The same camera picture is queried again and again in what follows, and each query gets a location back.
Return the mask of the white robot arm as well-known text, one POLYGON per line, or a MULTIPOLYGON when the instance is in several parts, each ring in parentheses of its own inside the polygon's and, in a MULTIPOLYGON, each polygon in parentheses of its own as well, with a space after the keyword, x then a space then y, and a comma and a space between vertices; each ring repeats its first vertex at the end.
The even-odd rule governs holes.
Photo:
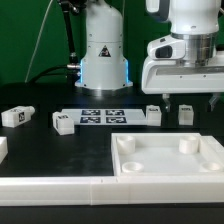
MULTIPOLYGON (((170 34, 150 42, 141 89, 146 94, 211 93, 214 104, 224 92, 224 51, 215 47, 218 14, 224 0, 146 0, 149 14, 171 24, 170 34)), ((100 96, 132 85, 123 57, 121 14, 105 0, 88 0, 87 52, 75 83, 100 96)))

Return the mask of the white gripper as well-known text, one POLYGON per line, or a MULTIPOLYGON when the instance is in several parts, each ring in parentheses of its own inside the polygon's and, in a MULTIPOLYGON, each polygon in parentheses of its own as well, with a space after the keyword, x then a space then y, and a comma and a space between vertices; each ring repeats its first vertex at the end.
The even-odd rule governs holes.
POLYGON ((176 60, 152 60, 147 57, 142 71, 142 91, 162 94, 165 109, 170 112, 169 94, 214 93, 209 100, 213 111, 224 92, 224 54, 217 54, 202 67, 184 67, 176 60))

